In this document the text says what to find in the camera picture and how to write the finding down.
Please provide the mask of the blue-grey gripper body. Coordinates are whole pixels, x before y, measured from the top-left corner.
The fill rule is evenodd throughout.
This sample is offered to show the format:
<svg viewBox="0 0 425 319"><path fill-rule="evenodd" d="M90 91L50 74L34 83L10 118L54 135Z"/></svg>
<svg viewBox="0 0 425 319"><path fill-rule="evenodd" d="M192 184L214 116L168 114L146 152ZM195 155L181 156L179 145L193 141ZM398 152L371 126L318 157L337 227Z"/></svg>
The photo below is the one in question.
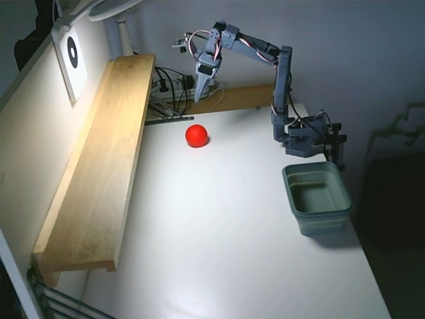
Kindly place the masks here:
<svg viewBox="0 0 425 319"><path fill-rule="evenodd" d="M222 55L219 53L217 57L209 54L207 51L201 51L197 55L197 63L195 72L197 75L214 78L222 63Z"/></svg>

